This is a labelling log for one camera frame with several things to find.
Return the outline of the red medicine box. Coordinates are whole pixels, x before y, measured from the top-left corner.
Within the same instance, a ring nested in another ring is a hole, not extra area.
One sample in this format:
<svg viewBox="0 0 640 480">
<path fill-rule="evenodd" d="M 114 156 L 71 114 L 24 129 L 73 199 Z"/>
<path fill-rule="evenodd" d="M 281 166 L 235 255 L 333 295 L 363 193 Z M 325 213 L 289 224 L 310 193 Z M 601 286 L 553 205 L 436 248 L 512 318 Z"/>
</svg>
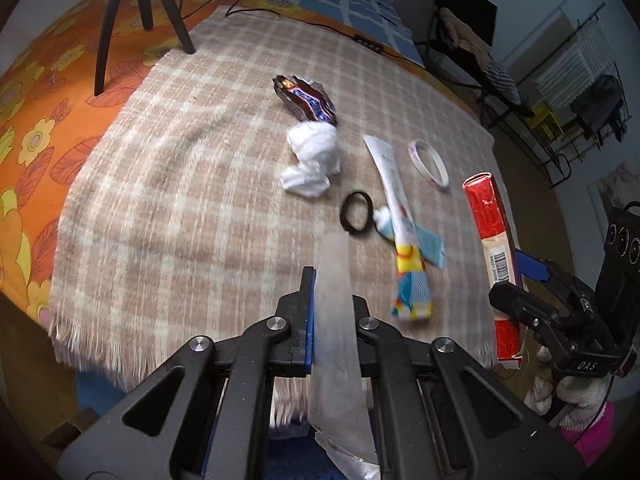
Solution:
<svg viewBox="0 0 640 480">
<path fill-rule="evenodd" d="M 503 282 L 521 286 L 515 244 L 495 177 L 490 172 L 474 174 L 462 183 L 462 190 L 482 244 L 489 287 Z M 492 310 L 497 361 L 507 370 L 518 370 L 523 363 L 520 324 L 496 308 Z"/>
</svg>

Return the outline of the colourful white tube wrapper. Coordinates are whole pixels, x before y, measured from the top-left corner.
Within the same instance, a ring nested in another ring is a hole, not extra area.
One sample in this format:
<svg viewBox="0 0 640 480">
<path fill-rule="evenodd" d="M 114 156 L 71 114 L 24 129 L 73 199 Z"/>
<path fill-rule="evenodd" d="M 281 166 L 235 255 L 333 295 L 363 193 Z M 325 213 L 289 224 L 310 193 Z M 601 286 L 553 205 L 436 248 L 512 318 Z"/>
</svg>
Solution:
<svg viewBox="0 0 640 480">
<path fill-rule="evenodd" d="M 376 136 L 363 136 L 362 140 L 380 174 L 392 222 L 398 274 L 392 315 L 401 321 L 428 321 L 433 314 L 431 289 L 393 148 Z"/>
</svg>

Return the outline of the white tissue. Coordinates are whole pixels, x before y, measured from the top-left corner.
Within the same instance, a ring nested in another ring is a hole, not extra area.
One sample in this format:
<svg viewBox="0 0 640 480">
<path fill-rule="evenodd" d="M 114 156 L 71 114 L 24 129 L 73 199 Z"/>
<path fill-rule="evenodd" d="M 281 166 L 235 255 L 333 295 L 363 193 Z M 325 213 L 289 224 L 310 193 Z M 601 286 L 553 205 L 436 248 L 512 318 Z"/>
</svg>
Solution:
<svg viewBox="0 0 640 480">
<path fill-rule="evenodd" d="M 286 142 L 297 159 L 280 173 L 285 192 L 318 198 L 341 172 L 341 147 L 337 128 L 329 122 L 300 122 L 288 129 Z"/>
</svg>

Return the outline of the Snickers candy wrapper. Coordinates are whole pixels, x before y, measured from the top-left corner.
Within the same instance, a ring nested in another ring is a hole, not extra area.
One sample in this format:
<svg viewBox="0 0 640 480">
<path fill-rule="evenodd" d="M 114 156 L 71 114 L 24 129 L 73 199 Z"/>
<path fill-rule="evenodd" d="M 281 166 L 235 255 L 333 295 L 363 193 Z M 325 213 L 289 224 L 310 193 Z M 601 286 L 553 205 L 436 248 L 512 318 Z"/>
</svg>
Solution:
<svg viewBox="0 0 640 480">
<path fill-rule="evenodd" d="M 322 84 L 295 75 L 277 75 L 272 83 L 276 95 L 300 122 L 337 125 L 335 106 Z"/>
</svg>

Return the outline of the black drying rack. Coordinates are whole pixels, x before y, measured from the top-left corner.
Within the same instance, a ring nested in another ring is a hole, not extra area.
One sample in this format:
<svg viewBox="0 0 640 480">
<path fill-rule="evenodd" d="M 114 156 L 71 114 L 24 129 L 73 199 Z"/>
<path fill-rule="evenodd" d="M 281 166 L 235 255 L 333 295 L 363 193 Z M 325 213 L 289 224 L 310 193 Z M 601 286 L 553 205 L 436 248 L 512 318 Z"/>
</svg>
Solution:
<svg viewBox="0 0 640 480">
<path fill-rule="evenodd" d="M 617 54 L 600 3 L 518 81 L 534 113 L 513 141 L 552 190 L 605 142 L 623 142 L 631 120 Z"/>
</svg>

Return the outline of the beige plaid blanket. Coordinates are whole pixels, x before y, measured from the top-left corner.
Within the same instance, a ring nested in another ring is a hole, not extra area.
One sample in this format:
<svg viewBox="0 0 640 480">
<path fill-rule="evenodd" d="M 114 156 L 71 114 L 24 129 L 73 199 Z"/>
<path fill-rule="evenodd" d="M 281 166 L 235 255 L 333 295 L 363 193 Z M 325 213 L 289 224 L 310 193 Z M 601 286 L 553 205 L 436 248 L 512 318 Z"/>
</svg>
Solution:
<svg viewBox="0 0 640 480">
<path fill-rule="evenodd" d="M 434 314 L 413 338 L 448 336 L 496 362 L 480 237 L 463 181 L 498 169 L 491 135 L 405 66 L 335 32 L 265 13 L 215 12 L 198 50 L 167 53 L 90 153 L 67 195 L 49 306 L 55 356 L 137 385 L 186 340 L 226 339 L 276 308 L 318 261 L 352 191 L 385 196 L 363 136 L 394 150 L 413 218 L 438 233 Z M 341 172 L 316 200 L 284 192 L 294 116 L 277 75 L 320 82 L 337 111 Z"/>
</svg>

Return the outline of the clothes on chair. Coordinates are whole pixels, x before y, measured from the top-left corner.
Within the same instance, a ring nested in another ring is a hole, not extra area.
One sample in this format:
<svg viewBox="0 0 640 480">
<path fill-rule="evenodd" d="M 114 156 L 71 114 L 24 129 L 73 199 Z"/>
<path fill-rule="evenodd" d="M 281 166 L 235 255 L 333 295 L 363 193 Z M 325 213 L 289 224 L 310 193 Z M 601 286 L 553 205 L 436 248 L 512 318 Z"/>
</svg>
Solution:
<svg viewBox="0 0 640 480">
<path fill-rule="evenodd" d="M 510 103 L 522 104 L 518 87 L 506 68 L 494 60 L 490 47 L 472 31 L 472 28 L 459 20 L 448 8 L 439 10 L 439 17 L 446 30 L 446 45 L 456 53 L 465 52 L 472 56 L 472 70 L 480 74 Z"/>
</svg>

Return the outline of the black folding chair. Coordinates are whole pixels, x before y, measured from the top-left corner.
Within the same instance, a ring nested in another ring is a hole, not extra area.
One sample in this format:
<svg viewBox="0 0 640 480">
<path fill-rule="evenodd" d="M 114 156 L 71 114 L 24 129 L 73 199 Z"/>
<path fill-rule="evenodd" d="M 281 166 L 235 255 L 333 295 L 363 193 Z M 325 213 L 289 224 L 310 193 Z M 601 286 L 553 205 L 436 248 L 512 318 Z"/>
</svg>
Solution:
<svg viewBox="0 0 640 480">
<path fill-rule="evenodd" d="M 471 77 L 470 87 L 491 96 L 522 119 L 534 112 L 509 71 L 492 55 L 498 6 L 490 0 L 395 0 L 422 58 L 449 58 Z"/>
</svg>

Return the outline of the black inline remote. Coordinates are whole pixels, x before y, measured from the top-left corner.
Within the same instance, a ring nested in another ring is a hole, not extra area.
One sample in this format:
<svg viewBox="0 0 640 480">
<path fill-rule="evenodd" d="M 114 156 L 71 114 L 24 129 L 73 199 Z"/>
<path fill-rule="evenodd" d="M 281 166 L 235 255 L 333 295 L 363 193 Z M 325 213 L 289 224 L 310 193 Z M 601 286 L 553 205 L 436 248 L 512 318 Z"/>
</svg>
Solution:
<svg viewBox="0 0 640 480">
<path fill-rule="evenodd" d="M 361 44 L 363 47 L 377 54 L 383 54 L 385 52 L 385 48 L 382 44 L 379 44 L 378 42 L 368 37 L 355 34 L 354 36 L 352 36 L 352 40 L 354 40 L 357 44 Z"/>
</svg>

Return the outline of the orange floral bed sheet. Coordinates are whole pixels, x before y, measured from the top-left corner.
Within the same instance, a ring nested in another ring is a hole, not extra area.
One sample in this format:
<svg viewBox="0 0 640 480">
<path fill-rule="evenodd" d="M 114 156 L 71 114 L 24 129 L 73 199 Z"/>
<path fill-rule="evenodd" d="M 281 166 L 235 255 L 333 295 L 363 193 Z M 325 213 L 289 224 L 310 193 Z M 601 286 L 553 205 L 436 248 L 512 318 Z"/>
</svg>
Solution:
<svg viewBox="0 0 640 480">
<path fill-rule="evenodd" d="M 104 0 L 81 3 L 1 81 L 1 290 L 47 328 L 58 225 L 70 187 L 155 64 L 180 50 L 166 27 L 118 38 L 112 79 L 94 96 L 90 27 L 104 6 Z"/>
</svg>

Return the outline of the black tripod stand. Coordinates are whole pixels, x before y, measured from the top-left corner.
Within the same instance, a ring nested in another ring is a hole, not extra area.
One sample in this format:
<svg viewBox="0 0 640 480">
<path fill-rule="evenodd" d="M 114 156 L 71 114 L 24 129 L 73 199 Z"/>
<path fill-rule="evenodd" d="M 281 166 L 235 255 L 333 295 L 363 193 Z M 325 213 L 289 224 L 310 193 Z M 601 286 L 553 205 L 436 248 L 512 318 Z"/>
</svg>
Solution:
<svg viewBox="0 0 640 480">
<path fill-rule="evenodd" d="M 184 0 L 160 0 L 165 10 L 169 23 L 174 28 L 179 44 L 186 54 L 196 52 L 194 43 L 186 28 L 184 17 L 182 16 L 182 6 Z M 151 30 L 154 27 L 152 11 L 152 0 L 137 0 L 141 24 L 144 30 Z M 120 0 L 107 0 L 106 10 L 102 20 L 102 26 L 96 50 L 96 68 L 94 69 L 93 95 L 100 96 L 104 91 L 106 66 L 108 51 L 111 47 L 112 35 L 115 29 L 116 16 L 119 9 Z"/>
</svg>

